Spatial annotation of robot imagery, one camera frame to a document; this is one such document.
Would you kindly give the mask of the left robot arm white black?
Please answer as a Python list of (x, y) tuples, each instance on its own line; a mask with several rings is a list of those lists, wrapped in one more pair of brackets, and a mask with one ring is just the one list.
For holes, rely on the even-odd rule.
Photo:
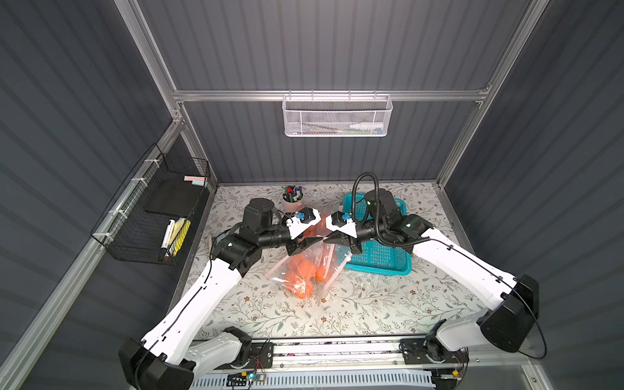
[(289, 255), (302, 253), (319, 242), (319, 237), (304, 233), (321, 220), (315, 208), (280, 214), (273, 201), (251, 199), (242, 220), (213, 240), (207, 265), (187, 293), (143, 338), (128, 339), (120, 347), (128, 384), (136, 389), (188, 389), (214, 369), (245, 367), (252, 338), (244, 331), (228, 327), (200, 344), (194, 344), (195, 336), (263, 250), (284, 247)]

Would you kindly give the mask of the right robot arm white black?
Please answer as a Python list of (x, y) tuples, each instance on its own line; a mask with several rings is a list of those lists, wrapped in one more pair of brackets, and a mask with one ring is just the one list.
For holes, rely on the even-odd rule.
[(402, 249), (451, 276), (484, 305), (473, 315), (438, 321), (423, 343), (427, 357), (445, 362), (463, 349), (488, 344), (507, 353), (520, 352), (531, 330), (541, 329), (539, 283), (531, 276), (514, 276), (486, 263), (420, 215), (402, 214), (392, 193), (380, 188), (373, 172), (357, 177), (353, 196), (366, 177), (374, 188), (363, 197), (364, 218), (358, 219), (354, 208), (330, 214), (326, 227), (331, 233), (325, 241), (347, 247), (352, 254), (362, 254), (367, 241)]

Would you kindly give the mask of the clear zip-top bag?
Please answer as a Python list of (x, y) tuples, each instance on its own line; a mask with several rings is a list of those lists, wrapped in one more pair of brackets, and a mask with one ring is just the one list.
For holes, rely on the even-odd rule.
[(294, 297), (321, 301), (351, 259), (350, 249), (321, 241), (302, 253), (282, 258), (265, 277)]

